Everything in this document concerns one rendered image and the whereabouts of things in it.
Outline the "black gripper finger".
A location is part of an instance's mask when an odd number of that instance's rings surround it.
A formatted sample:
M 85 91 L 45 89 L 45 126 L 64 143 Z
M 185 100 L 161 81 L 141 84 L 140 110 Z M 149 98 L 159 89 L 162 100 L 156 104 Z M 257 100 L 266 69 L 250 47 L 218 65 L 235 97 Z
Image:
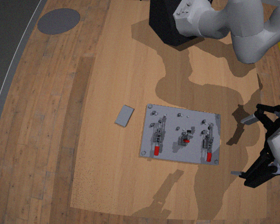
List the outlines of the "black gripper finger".
M 267 154 L 269 150 L 270 147 L 267 142 L 260 152 L 259 158 L 246 172 L 231 171 L 231 174 L 246 179 L 244 185 L 252 188 L 256 188 L 269 179 L 280 175 L 280 165 Z M 271 162 L 273 163 L 270 164 Z
M 273 121 L 264 114 L 264 111 L 274 113 L 276 116 L 280 118 L 280 105 L 277 106 L 268 106 L 268 105 L 262 105 L 262 104 L 257 104 L 256 106 L 257 111 L 255 111 L 254 114 L 244 118 L 241 120 L 241 123 L 250 125 L 253 124 L 257 121 L 260 121 L 263 126 L 267 129 L 267 131 L 272 134 L 272 124 Z

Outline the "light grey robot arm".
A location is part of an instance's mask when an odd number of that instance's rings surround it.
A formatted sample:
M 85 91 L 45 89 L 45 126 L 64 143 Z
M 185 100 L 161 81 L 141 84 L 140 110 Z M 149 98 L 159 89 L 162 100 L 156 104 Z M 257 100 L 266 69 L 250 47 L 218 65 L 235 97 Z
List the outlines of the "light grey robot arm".
M 222 39 L 231 32 L 237 60 L 254 64 L 280 42 L 280 5 L 264 23 L 261 0 L 228 0 L 224 9 L 215 11 L 208 0 L 182 0 L 173 17 L 183 36 Z M 280 128 L 267 140 L 280 165 Z

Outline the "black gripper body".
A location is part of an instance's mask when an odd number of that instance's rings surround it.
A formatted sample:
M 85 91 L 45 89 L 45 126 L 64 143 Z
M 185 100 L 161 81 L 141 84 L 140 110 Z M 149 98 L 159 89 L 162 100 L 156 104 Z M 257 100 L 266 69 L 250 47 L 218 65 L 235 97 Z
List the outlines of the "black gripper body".
M 274 121 L 274 123 L 272 124 L 272 127 L 273 127 L 273 129 L 272 129 L 272 134 L 273 134 L 276 130 L 278 130 L 278 129 L 280 128 L 280 118 L 277 118 L 277 119 Z M 268 139 L 272 134 L 270 134 L 268 131 L 266 132 L 266 134 L 265 134 L 264 147 L 265 147 L 265 144 L 267 143 L 267 139 Z M 275 159 L 274 156 L 273 156 L 273 154 L 272 154 L 272 152 L 271 152 L 271 150 L 268 151 L 268 154 L 269 154 L 273 159 Z

